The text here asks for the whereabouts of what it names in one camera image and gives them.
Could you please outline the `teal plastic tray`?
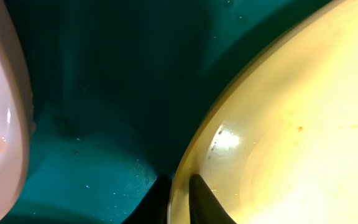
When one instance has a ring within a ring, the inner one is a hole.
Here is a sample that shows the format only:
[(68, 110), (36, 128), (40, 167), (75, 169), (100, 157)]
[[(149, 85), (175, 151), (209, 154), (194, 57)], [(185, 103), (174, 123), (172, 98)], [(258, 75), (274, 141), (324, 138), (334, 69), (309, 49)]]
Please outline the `teal plastic tray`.
[(122, 223), (216, 98), (326, 0), (7, 0), (34, 121), (4, 223)]

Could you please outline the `white plate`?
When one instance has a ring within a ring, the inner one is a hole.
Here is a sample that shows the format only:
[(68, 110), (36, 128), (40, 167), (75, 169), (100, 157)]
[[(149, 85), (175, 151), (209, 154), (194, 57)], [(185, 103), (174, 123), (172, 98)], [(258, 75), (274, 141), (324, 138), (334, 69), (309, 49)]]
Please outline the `white plate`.
[(0, 0), (0, 220), (16, 203), (26, 180), (33, 108), (21, 44)]

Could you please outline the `yellow-green rimmed plate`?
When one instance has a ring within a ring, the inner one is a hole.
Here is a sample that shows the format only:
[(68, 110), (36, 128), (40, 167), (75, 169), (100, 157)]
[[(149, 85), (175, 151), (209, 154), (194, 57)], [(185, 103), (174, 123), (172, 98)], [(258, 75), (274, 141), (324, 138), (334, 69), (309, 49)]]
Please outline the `yellow-green rimmed plate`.
[(199, 174), (236, 223), (358, 223), (358, 0), (333, 1), (238, 74), (175, 173), (169, 223)]

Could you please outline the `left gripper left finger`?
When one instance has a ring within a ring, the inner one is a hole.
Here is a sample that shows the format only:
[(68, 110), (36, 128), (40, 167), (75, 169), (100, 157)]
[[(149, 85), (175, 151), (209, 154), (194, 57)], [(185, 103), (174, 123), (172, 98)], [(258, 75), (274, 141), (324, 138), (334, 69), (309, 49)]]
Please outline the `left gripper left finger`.
[(160, 175), (122, 224), (167, 224), (170, 178)]

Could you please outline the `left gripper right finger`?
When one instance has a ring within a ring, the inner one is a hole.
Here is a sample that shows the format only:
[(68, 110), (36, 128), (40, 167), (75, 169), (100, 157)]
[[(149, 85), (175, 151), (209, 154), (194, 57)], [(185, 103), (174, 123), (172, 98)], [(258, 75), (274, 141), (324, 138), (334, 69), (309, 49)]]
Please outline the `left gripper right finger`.
[(190, 177), (189, 212), (191, 224), (236, 224), (199, 174)]

